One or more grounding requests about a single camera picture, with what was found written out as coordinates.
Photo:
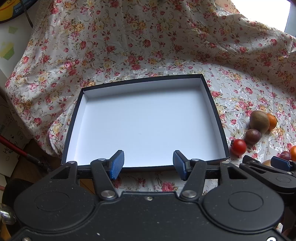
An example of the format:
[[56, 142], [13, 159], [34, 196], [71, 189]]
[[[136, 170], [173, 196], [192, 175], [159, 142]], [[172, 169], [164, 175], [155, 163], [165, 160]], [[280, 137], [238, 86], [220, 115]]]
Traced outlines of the floral tablecloth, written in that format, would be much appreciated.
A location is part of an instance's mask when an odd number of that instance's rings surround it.
[[227, 142], [254, 110], [277, 126], [247, 154], [295, 147], [295, 37], [247, 19], [231, 1], [41, 1], [4, 92], [20, 129], [62, 155], [80, 90], [103, 83], [202, 74]]

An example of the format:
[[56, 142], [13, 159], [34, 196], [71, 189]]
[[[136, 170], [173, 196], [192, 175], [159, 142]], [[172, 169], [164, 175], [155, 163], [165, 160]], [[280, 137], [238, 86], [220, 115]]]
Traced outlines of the dark purple plum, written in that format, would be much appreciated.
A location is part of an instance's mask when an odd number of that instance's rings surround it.
[[256, 130], [256, 129], [249, 129], [246, 133], [245, 133], [245, 142], [247, 142], [250, 145], [255, 145], [256, 143], [259, 142], [259, 140], [261, 139], [261, 132]]

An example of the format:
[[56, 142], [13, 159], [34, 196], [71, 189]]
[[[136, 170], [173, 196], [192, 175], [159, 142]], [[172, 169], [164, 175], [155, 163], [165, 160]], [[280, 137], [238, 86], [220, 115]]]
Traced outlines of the red rod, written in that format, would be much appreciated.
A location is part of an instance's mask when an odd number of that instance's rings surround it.
[[39, 159], [37, 159], [36, 157], [26, 153], [24, 150], [20, 149], [17, 145], [13, 144], [12, 142], [7, 140], [2, 135], [0, 135], [0, 143], [3, 144], [4, 146], [6, 146], [7, 148], [9, 148], [10, 150], [14, 151], [15, 153], [30, 159], [34, 163], [38, 163], [38, 164], [41, 163], [41, 161]]

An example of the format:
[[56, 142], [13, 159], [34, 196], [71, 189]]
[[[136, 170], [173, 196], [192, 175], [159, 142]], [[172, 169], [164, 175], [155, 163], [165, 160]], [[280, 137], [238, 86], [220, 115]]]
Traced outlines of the yellow black round object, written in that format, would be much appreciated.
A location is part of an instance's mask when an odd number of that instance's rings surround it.
[[1, 8], [0, 8], [0, 22], [1, 22], [1, 24], [22, 15], [25, 12], [25, 10], [30, 9], [37, 2], [38, 2], [38, 0], [1, 1]]

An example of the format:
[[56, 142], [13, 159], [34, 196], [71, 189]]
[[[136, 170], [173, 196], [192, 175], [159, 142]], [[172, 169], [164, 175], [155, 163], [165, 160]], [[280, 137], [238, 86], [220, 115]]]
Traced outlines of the red cherry tomato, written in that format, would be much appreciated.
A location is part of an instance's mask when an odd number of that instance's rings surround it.
[[247, 145], [242, 139], [235, 139], [231, 143], [231, 152], [236, 156], [241, 156], [246, 152]]

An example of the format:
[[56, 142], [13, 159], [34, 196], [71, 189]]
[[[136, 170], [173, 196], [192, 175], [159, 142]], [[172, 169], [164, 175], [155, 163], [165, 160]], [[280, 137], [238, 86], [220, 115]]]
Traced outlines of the brown kiwi fruit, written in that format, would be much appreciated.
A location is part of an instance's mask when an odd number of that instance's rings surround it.
[[249, 128], [256, 129], [262, 134], [269, 129], [269, 118], [266, 113], [259, 110], [254, 110], [249, 118]]

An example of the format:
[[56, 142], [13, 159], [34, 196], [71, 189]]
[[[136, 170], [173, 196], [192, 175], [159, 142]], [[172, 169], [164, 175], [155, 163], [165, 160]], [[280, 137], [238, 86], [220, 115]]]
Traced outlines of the small orange mandarin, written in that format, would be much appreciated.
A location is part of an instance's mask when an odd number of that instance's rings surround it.
[[267, 113], [267, 117], [269, 119], [269, 131], [271, 132], [278, 124], [278, 120], [273, 114]]

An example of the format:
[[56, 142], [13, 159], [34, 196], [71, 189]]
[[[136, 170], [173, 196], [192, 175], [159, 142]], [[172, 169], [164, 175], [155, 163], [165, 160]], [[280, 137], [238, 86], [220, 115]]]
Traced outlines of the black box with white interior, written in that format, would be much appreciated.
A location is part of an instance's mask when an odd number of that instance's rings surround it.
[[201, 74], [85, 87], [71, 117], [62, 162], [88, 165], [125, 154], [125, 169], [170, 169], [173, 153], [216, 164], [229, 158], [224, 129]]

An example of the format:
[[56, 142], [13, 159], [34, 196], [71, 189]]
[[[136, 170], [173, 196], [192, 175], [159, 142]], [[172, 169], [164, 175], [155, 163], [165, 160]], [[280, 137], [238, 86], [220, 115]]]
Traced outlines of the orange mandarin at edge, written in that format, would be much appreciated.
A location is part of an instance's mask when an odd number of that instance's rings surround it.
[[296, 146], [290, 148], [290, 159], [296, 161]]

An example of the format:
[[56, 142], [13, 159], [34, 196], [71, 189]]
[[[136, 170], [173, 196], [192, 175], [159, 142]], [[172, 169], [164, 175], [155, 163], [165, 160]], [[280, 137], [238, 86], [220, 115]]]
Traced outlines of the paper with green cupcake print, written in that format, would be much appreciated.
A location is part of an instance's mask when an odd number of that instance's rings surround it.
[[26, 19], [16, 18], [1, 24], [1, 72], [9, 78], [23, 56], [32, 27]]

